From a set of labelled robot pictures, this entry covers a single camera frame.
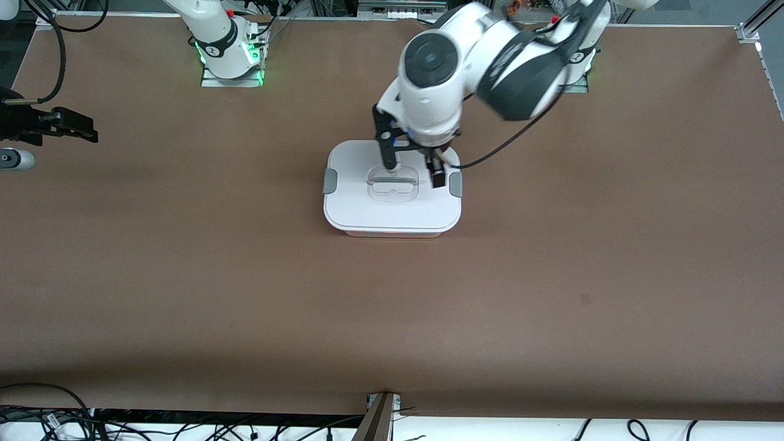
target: table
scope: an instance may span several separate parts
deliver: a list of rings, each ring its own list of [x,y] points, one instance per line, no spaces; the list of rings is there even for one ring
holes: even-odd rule
[[[78,26],[94,20],[63,17]],[[784,124],[729,27],[610,27],[588,94],[465,173],[435,240],[324,219],[414,21],[295,21],[258,89],[201,89],[177,18],[66,35],[46,140],[2,179],[0,379],[96,407],[781,419]],[[49,90],[52,32],[16,89]],[[463,160],[520,128],[466,103]],[[48,392],[3,402],[71,405]]]

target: metal bracket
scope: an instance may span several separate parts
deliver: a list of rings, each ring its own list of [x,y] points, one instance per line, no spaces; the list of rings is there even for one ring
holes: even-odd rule
[[[738,42],[741,43],[756,43],[760,41],[760,33],[753,32],[750,35],[746,33],[746,24],[740,23],[735,26],[735,33],[738,35]]]
[[[368,413],[362,418],[351,441],[390,441],[394,413],[400,410],[400,396],[380,392],[368,396]]]
[[[243,76],[231,79],[216,77],[204,66],[201,70],[201,87],[259,87],[264,83],[263,63],[251,67]]]
[[[738,41],[741,43],[760,41],[760,35],[757,31],[782,8],[784,8],[784,0],[766,0],[748,20],[735,27]]]

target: black cable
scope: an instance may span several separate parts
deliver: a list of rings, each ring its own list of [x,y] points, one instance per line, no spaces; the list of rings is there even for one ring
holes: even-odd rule
[[[96,27],[99,27],[100,24],[103,23],[104,20],[106,20],[106,15],[109,13],[109,0],[103,0],[103,1],[104,1],[103,12],[101,13],[100,18],[98,19],[97,22],[91,24],[88,27],[84,27],[82,29],[73,28],[73,27],[65,27],[65,26],[60,26],[60,29],[62,29],[63,31],[66,31],[66,32],[76,32],[76,33],[79,33],[79,32],[90,32],[93,29],[95,29]],[[47,18],[45,16],[42,16],[40,11],[36,10],[36,8],[33,8],[32,6],[30,6],[29,3],[27,5],[30,7],[30,9],[32,9],[33,13],[36,16],[38,16],[38,18],[40,18],[41,20],[44,20],[46,23],[49,24],[49,26],[54,27],[54,22],[56,20],[55,18],[53,18],[53,17]]]
[[[51,101],[60,92],[60,89],[63,87],[63,80],[65,79],[65,39],[63,38],[63,31],[60,29],[60,25],[57,24],[56,21],[54,21],[54,16],[52,15],[52,12],[49,11],[41,3],[41,0],[32,0],[32,2],[34,2],[36,5],[41,7],[42,10],[44,11],[44,14],[50,19],[52,19],[53,21],[52,29],[54,29],[55,36],[57,37],[57,45],[60,48],[60,69],[57,72],[57,81],[54,83],[54,88],[52,89],[52,92],[49,92],[49,95],[46,95],[43,98],[36,98],[35,100],[4,99],[2,101],[3,104],[26,105],[26,104],[31,104],[30,101],[32,101],[33,103],[42,104],[47,101]],[[30,9],[35,10],[33,5],[30,3],[30,0],[24,0],[24,3],[27,4],[27,6]]]
[[[49,419],[46,417],[46,415],[48,415],[48,414],[54,414],[55,413],[54,411],[51,411],[51,410],[49,410],[49,411],[40,410],[38,412],[33,412],[29,408],[20,407],[20,406],[0,406],[0,409],[8,410],[10,413],[23,414],[22,417],[17,417],[17,418],[13,418],[13,419],[12,418],[8,418],[7,415],[3,414],[2,416],[5,418],[5,421],[0,421],[0,424],[5,424],[5,423],[9,423],[9,422],[14,422],[14,421],[20,421],[20,420],[28,420],[30,418],[36,418],[36,419],[38,419],[38,423],[41,424],[41,429],[44,432],[44,436],[42,438],[42,441],[60,441],[60,439],[57,437],[57,434],[56,434],[57,427],[53,427],[52,425],[50,425]],[[70,422],[70,421],[60,421],[60,420],[58,420],[58,423],[60,423],[60,424],[66,424],[68,422]],[[82,433],[85,435],[85,439],[88,439],[89,438],[88,428],[86,428],[85,425],[81,421],[78,422],[78,425],[79,425],[79,428],[82,429]]]
[[[588,418],[587,420],[585,420],[583,426],[580,428],[580,432],[577,434],[577,437],[575,437],[574,441],[580,441],[581,439],[583,439],[583,435],[586,434],[586,429],[588,428],[588,425],[592,420],[593,418]]]
[[[698,422],[699,420],[694,420],[688,424],[688,428],[686,429],[686,441],[691,441],[691,430],[694,428],[694,426],[697,425]]]
[[[51,385],[51,384],[48,384],[48,383],[14,383],[12,385],[0,386],[0,391],[1,390],[5,390],[5,389],[11,389],[11,388],[50,388],[50,389],[56,389],[58,391],[65,392],[72,399],[74,399],[74,401],[76,401],[76,403],[79,405],[80,411],[85,416],[86,420],[91,421],[91,422],[95,421],[95,420],[93,420],[92,415],[90,415],[89,410],[87,410],[87,405],[85,404],[84,401],[82,401],[81,398],[79,398],[79,395],[76,395],[70,389],[64,388],[63,386]],[[91,441],[95,439],[96,431],[98,431],[99,437],[102,440],[109,441],[109,436],[106,434],[106,428],[103,426],[102,423],[99,423],[97,425],[96,424],[90,425],[90,431],[89,431],[90,437],[89,437],[89,439]]]
[[[135,428],[132,428],[132,427],[128,427],[128,425],[127,425],[128,423],[114,423],[114,422],[111,422],[111,421],[101,421],[101,420],[97,420],[97,419],[95,419],[93,417],[76,417],[76,416],[71,416],[69,418],[74,419],[74,420],[78,420],[78,421],[87,421],[87,422],[91,422],[93,424],[96,424],[97,427],[98,427],[98,431],[100,433],[101,439],[109,440],[108,432],[105,432],[106,431],[106,425],[114,425],[114,426],[118,426],[118,427],[122,428],[121,430],[118,430],[118,431],[115,431],[115,432],[134,433],[134,434],[137,434],[137,435],[141,436],[146,441],[152,441],[150,439],[150,437],[147,436],[147,434],[145,433],[147,431],[138,430],[138,429],[135,429]]]
[[[509,138],[508,140],[504,141],[501,145],[499,145],[498,147],[496,147],[495,149],[490,151],[490,153],[488,153],[487,155],[482,156],[481,158],[479,158],[479,159],[477,159],[475,161],[469,162],[467,164],[464,164],[464,165],[461,165],[461,166],[451,166],[451,167],[454,168],[454,169],[467,169],[469,167],[473,167],[473,166],[476,166],[477,164],[481,164],[484,161],[487,161],[492,156],[494,156],[496,153],[498,153],[499,151],[502,151],[504,148],[506,148],[509,144],[512,144],[523,133],[528,132],[528,129],[532,128],[537,122],[539,122],[540,119],[544,118],[544,116],[547,115],[547,113],[550,112],[550,110],[552,110],[553,107],[555,107],[555,104],[558,102],[558,100],[561,99],[561,97],[563,95],[564,95],[564,87],[561,87],[561,90],[558,91],[558,94],[555,96],[555,99],[553,99],[553,101],[550,102],[550,104],[547,106],[547,108],[544,109],[544,111],[542,111],[542,113],[540,113],[536,118],[531,120],[531,122],[526,124],[525,127],[520,129],[519,132],[517,132],[514,135],[512,135],[511,138]]]
[[[637,435],[637,433],[634,433],[634,430],[632,429],[632,425],[634,424],[639,425],[640,428],[642,428],[642,432],[645,434],[645,438],[641,438]],[[651,441],[651,436],[648,434],[648,430],[645,428],[645,425],[640,422],[640,420],[628,420],[626,422],[626,430],[629,431],[629,435],[632,435],[638,441]]]
[[[237,428],[238,426],[243,425],[244,423],[246,423],[248,421],[251,421],[255,417],[256,417],[256,415],[249,415],[248,417],[244,417],[244,418],[240,419],[239,421],[237,421],[236,423],[234,423],[232,425],[223,425],[223,428],[221,428],[220,430],[218,430],[217,426],[216,426],[215,433],[213,433],[205,441],[210,441],[210,440],[217,441],[219,439],[223,439],[223,437],[226,436],[229,432],[234,433],[233,429]]]
[[[272,435],[272,438],[270,438],[270,441],[278,441],[278,437],[279,437],[279,436],[280,436],[280,435],[283,433],[283,431],[284,431],[284,430],[286,430],[287,428],[289,428],[289,427],[288,427],[288,426],[278,426],[278,428],[276,428],[276,429],[275,429],[275,434],[274,434],[274,435]]]
[[[272,27],[272,23],[274,23],[275,19],[277,19],[277,18],[278,18],[278,16],[272,16],[272,20],[270,20],[270,23],[267,25],[267,27],[265,27],[264,30],[260,31],[257,35],[263,35],[264,32],[269,31],[270,28]]]
[[[209,416],[209,417],[202,418],[202,420],[206,420],[206,419],[209,419],[209,418],[212,418],[212,415]],[[110,423],[110,422],[107,422],[105,424],[117,425],[115,423]],[[107,433],[108,434],[122,433],[124,431],[123,429],[127,428],[127,425],[130,425],[130,424],[135,424],[135,423],[130,423],[130,422],[123,423],[122,425],[120,425],[120,429],[119,430],[110,430],[110,431],[107,431]],[[193,430],[195,428],[200,428],[201,426],[203,426],[205,424],[208,424],[208,423],[201,423],[201,424],[197,424],[195,422],[187,423],[187,424],[183,425],[183,427],[181,427],[176,432],[163,432],[163,431],[159,431],[159,430],[135,430],[134,429],[135,430],[134,433],[139,433],[139,434],[144,433],[146,435],[174,435],[175,437],[177,437],[177,436],[180,436],[180,434],[182,432],[187,432],[187,431]]]
[[[365,415],[354,415],[353,417],[344,418],[342,420],[338,420],[338,421],[334,421],[332,423],[329,423],[328,425],[323,425],[320,428],[317,428],[315,430],[310,431],[307,435],[303,436],[302,438],[299,438],[296,441],[305,441],[305,439],[310,438],[313,434],[318,433],[318,432],[320,432],[320,431],[322,431],[322,430],[324,430],[326,428],[334,427],[336,425],[345,423],[346,421],[356,420],[357,418],[363,418],[364,416]]]

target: wire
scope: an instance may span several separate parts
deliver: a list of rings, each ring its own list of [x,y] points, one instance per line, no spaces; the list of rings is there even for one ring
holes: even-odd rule
[[[305,439],[310,438],[313,434],[318,433],[318,432],[320,432],[320,431],[322,431],[322,430],[324,430],[326,428],[331,428],[331,427],[337,426],[339,424],[345,423],[346,421],[356,420],[357,418],[363,418],[364,416],[365,415],[354,415],[353,417],[344,418],[342,420],[338,420],[338,421],[334,421],[332,423],[329,423],[328,425],[323,425],[320,428],[317,428],[315,430],[310,431],[307,435],[303,436],[302,438],[299,438],[296,441],[305,441]]]
[[[82,401],[81,398],[79,398],[79,395],[76,395],[75,393],[73,393],[68,388],[64,388],[63,386],[58,386],[58,385],[51,385],[49,383],[14,383],[12,385],[0,386],[0,391],[6,390],[6,389],[11,389],[11,388],[49,388],[49,389],[56,389],[58,391],[65,392],[72,399],[74,399],[74,401],[76,401],[76,403],[79,405],[80,410],[85,415],[85,419],[88,420],[88,421],[91,421],[93,423],[95,422],[95,420],[93,420],[92,416],[90,415],[89,410],[87,410],[87,405],[85,404],[85,402]],[[90,434],[89,439],[90,440],[94,440],[95,439],[95,432],[96,432],[96,430],[98,431],[99,436],[100,436],[101,439],[103,439],[105,441],[109,440],[109,436],[106,434],[106,428],[103,426],[102,423],[91,424],[89,427],[90,427],[90,430],[89,430],[89,434]]]
[[[45,417],[45,416],[48,416],[47,414],[52,414],[53,413],[52,411],[44,412],[43,410],[41,410],[39,412],[32,412],[32,411],[30,411],[27,408],[23,408],[23,407],[19,407],[19,406],[3,406],[2,409],[3,410],[6,410],[6,409],[10,410],[11,413],[22,413],[22,414],[24,414],[24,416],[22,416],[22,417],[13,418],[13,419],[8,418],[7,415],[3,414],[2,416],[5,418],[5,421],[3,421],[2,423],[8,423],[8,422],[13,422],[13,421],[17,421],[17,420],[27,420],[27,419],[30,419],[31,417],[33,417],[33,418],[38,419],[38,423],[41,424],[41,429],[44,432],[44,437],[42,438],[42,441],[44,441],[44,440],[60,441],[60,439],[57,437],[57,434],[56,434],[57,433],[57,427],[52,427],[50,425],[50,423],[49,423],[49,420]],[[80,421],[79,421],[79,428],[82,429],[82,433],[84,434],[85,439],[88,439],[89,438],[89,435],[88,435],[89,431],[85,427],[85,425],[82,424]]]
[[[44,20],[46,23],[49,24],[49,26],[54,27],[54,22],[56,21],[55,18],[53,18],[53,17],[47,18],[45,16],[42,16],[40,11],[38,11],[36,8],[33,8],[32,6],[30,6],[30,9],[32,9],[33,13],[35,13],[35,15],[38,16],[38,18],[40,18],[41,20]],[[97,22],[91,24],[88,27],[84,27],[84,28],[81,28],[81,29],[73,28],[73,27],[65,27],[65,26],[60,26],[60,29],[62,29],[63,31],[66,31],[66,32],[75,32],[75,33],[90,32],[93,29],[95,29],[96,27],[99,27],[100,24],[103,23],[104,20],[106,20],[106,15],[108,13],[109,13],[109,0],[103,0],[103,12],[101,13],[100,18],[98,19]]]
[[[645,434],[645,438],[641,438],[640,436],[637,435],[637,433],[634,433],[634,430],[632,429],[632,425],[634,424],[639,425],[640,428],[642,428],[642,432]],[[629,431],[629,435],[632,435],[635,439],[638,439],[639,441],[651,441],[651,436],[648,434],[648,430],[645,428],[645,425],[642,424],[640,420],[628,420],[626,422],[626,430]]]
[[[691,441],[691,430],[694,428],[694,426],[697,425],[698,422],[699,420],[694,420],[688,424],[688,428],[686,429],[686,441]]]
[[[509,146],[509,144],[512,144],[514,141],[517,140],[517,138],[522,136],[523,133],[528,132],[528,130],[531,129],[537,122],[539,122],[540,119],[544,118],[544,116],[547,115],[547,113],[549,113],[550,110],[553,109],[553,107],[555,107],[555,104],[564,95],[564,89],[565,89],[565,87],[562,86],[561,89],[558,91],[557,95],[555,96],[555,99],[553,99],[550,102],[550,104],[547,105],[547,108],[545,108],[544,111],[542,111],[542,113],[540,113],[536,118],[531,120],[531,122],[526,124],[525,127],[520,129],[519,132],[517,132],[514,135],[512,135],[511,138],[509,138],[508,140],[504,141],[503,143],[501,143],[501,145],[499,145],[498,147],[496,147],[495,149],[490,151],[487,155],[482,156],[481,158],[479,158],[479,159],[477,159],[475,161],[472,161],[472,162],[469,162],[467,164],[458,166],[458,165],[455,165],[455,164],[451,164],[448,160],[446,160],[446,157],[444,157],[443,153],[441,152],[441,149],[439,149],[439,148],[435,149],[436,154],[438,155],[438,157],[441,159],[442,162],[445,162],[447,165],[451,166],[453,169],[468,169],[470,167],[482,164],[484,161],[487,161],[488,159],[492,158],[496,153],[498,153],[499,151],[502,151],[504,148]]]
[[[270,20],[270,23],[267,24],[267,27],[265,27],[263,31],[259,31],[259,32],[255,33],[255,34],[251,35],[251,38],[256,38],[259,35],[263,35],[264,32],[269,31],[270,27],[272,27],[272,23],[274,23],[275,19],[277,19],[277,18],[278,18],[278,16],[272,16],[272,20]]]
[[[244,417],[232,425],[223,425],[223,428],[221,428],[220,430],[218,430],[216,426],[215,433],[213,433],[209,438],[207,438],[206,441],[209,441],[210,439],[214,439],[214,440],[223,439],[223,437],[226,436],[229,432],[234,434],[234,436],[237,436],[237,434],[234,433],[234,429],[237,428],[238,426],[243,425],[248,421],[251,421],[255,417],[256,415],[249,415],[248,417]]]
[[[277,36],[278,36],[278,34],[280,34],[280,33],[281,33],[281,31],[283,31],[284,29],[286,29],[286,27],[289,25],[289,23],[293,22],[294,20],[295,20],[295,19],[294,19],[293,17],[289,17],[289,18],[286,20],[286,23],[285,23],[283,26],[281,26],[281,28],[280,28],[280,29],[278,29],[277,31],[275,31],[275,33],[274,33],[274,34],[272,34],[272,36],[270,37],[270,39],[269,39],[267,42],[268,42],[268,43],[272,43],[272,40],[275,40],[275,37],[277,37]]]
[[[181,432],[187,432],[189,430],[193,430],[195,428],[200,428],[202,426],[202,425],[195,425],[193,427],[188,427],[189,425],[193,424],[193,423],[188,423],[188,424],[184,425],[180,430],[178,430],[176,432],[163,432],[163,431],[159,431],[159,430],[135,430],[133,428],[128,427],[129,424],[133,424],[133,423],[124,423],[123,425],[120,426],[121,428],[119,430],[110,430],[110,431],[107,431],[107,434],[113,435],[115,433],[123,433],[123,432],[125,432],[126,429],[128,429],[128,430],[132,430],[133,433],[137,433],[137,434],[142,434],[143,433],[145,435],[178,435]]]
[[[577,437],[575,438],[574,441],[580,441],[581,439],[583,439],[583,435],[586,434],[586,429],[588,428],[588,425],[592,420],[593,418],[588,418],[587,420],[585,420],[583,426],[580,428],[580,432],[577,434]]]
[[[49,95],[46,95],[43,98],[36,98],[34,100],[26,100],[24,98],[20,99],[4,99],[2,100],[3,104],[13,106],[13,105],[29,105],[29,104],[43,104],[47,101],[51,101],[59,92],[60,89],[63,87],[63,80],[65,79],[65,39],[63,38],[63,31],[60,29],[60,25],[54,20],[54,16],[52,12],[49,11],[44,5],[41,4],[41,0],[32,0],[36,5],[41,7],[44,11],[44,14],[52,19],[52,29],[54,29],[55,36],[57,37],[57,46],[60,48],[60,69],[57,72],[57,81],[54,83],[54,88],[52,92],[49,92]],[[30,0],[24,0],[25,4],[30,9],[35,10],[33,5],[30,4]]]
[[[280,434],[282,434],[283,431],[286,430],[287,428],[289,428],[289,427],[288,426],[278,426],[278,428],[275,429],[275,434],[272,435],[272,438],[270,438],[270,441],[278,441],[278,437],[280,436]]]

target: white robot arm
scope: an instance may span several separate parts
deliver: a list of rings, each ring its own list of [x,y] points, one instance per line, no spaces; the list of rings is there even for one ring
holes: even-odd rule
[[[607,0],[580,0],[534,33],[476,2],[445,14],[403,49],[397,78],[373,108],[384,166],[397,167],[396,151],[419,150],[433,187],[444,186],[437,153],[459,135],[465,94],[475,93],[507,121],[535,118],[567,84],[572,57],[593,50],[609,7]]]
[[[0,0],[0,20],[13,20],[19,13],[19,0]]]
[[[230,16],[220,0],[164,0],[183,18],[207,68],[220,78],[237,78],[261,61],[259,47],[269,26]]]

